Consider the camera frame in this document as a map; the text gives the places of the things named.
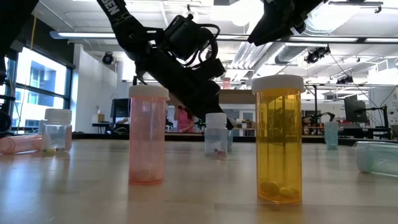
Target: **white wall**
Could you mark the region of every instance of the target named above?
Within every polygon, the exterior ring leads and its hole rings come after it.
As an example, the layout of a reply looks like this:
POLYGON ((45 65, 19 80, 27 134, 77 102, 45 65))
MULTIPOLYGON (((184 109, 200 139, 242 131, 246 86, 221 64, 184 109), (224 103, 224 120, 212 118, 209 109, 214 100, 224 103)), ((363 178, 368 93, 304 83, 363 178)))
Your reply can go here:
POLYGON ((117 71, 118 71, 118 92, 117 92, 117 98, 122 99, 122 98, 128 98, 129 97, 129 88, 132 86, 132 83, 124 83, 122 82, 123 79, 129 79, 132 80, 134 78, 134 75, 136 75, 136 67, 131 66, 134 65, 134 62, 131 61, 127 65, 124 62, 118 62, 116 64, 117 71))
POLYGON ((72 78, 73 128, 84 133, 97 133, 91 126, 92 115, 97 113, 98 106, 105 114, 105 120, 111 121, 111 102, 120 94, 118 76, 86 53, 80 44, 75 45, 73 63, 76 65, 72 78))

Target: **cardboard box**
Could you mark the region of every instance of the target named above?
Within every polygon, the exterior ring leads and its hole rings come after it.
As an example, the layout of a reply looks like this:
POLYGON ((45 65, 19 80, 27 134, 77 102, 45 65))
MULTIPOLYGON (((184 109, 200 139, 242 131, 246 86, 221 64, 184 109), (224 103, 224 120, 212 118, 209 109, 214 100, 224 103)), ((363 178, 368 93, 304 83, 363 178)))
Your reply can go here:
POLYGON ((92 123, 100 123, 105 121, 105 114, 93 114, 92 123))

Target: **black robotic arm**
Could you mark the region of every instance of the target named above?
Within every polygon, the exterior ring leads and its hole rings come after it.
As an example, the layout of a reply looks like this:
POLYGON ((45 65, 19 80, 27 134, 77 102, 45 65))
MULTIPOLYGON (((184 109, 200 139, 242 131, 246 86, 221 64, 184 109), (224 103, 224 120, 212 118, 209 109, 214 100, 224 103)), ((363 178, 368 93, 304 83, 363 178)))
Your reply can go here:
MULTIPOLYGON (((163 31, 144 27, 128 12, 123 0, 97 2, 111 22, 119 45, 135 62, 138 79, 149 73, 200 119, 205 119, 207 113, 223 112, 218 104, 220 87, 211 79, 225 70, 216 58, 215 36, 204 28, 208 24, 196 24, 192 16, 177 16, 163 31), (200 64, 184 67, 177 61, 187 60, 191 55, 200 57, 209 45, 213 55, 200 64)), ((227 128, 233 128, 229 121, 227 128)))

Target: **spotlight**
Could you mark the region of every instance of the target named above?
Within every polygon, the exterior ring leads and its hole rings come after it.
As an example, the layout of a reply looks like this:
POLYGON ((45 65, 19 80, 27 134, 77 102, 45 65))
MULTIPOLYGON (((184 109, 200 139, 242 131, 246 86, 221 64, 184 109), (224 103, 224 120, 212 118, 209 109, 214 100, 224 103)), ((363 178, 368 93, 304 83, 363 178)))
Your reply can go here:
POLYGON ((105 65, 112 65, 114 63, 114 57, 112 56, 112 52, 106 52, 104 57, 102 58, 102 62, 105 65))
POLYGON ((325 55, 330 54, 330 48, 327 47, 317 47, 314 51, 308 53, 304 58, 307 63, 317 63, 325 55))

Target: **white bottle cap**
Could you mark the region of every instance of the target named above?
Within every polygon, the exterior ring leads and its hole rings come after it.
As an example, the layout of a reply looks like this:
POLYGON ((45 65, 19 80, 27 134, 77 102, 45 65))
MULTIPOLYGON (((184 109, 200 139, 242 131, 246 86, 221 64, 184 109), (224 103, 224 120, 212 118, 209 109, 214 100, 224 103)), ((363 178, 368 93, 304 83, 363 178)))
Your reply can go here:
POLYGON ((129 96, 133 98, 135 96, 154 96, 163 97, 166 100, 169 98, 169 90, 162 86, 155 85, 136 85, 129 88, 129 96))
POLYGON ((207 128, 225 128, 226 114, 224 113, 208 113, 206 114, 207 128))
POLYGON ((46 109, 44 119, 46 119, 48 122, 58 121, 70 123, 72 121, 72 111, 62 109, 46 109))
POLYGON ((283 88, 292 88, 303 93, 305 92, 304 79, 298 75, 271 75, 255 79, 251 89, 253 94, 256 94, 262 90, 283 88))

